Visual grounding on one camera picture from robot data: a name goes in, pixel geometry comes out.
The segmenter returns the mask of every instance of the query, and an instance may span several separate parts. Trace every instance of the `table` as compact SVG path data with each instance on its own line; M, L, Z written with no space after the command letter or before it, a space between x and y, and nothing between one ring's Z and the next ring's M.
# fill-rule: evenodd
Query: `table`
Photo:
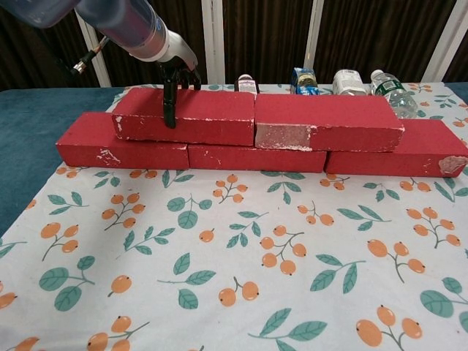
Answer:
M468 140L449 88L405 87ZM0 238L0 350L468 350L467 195L467 169L61 165Z

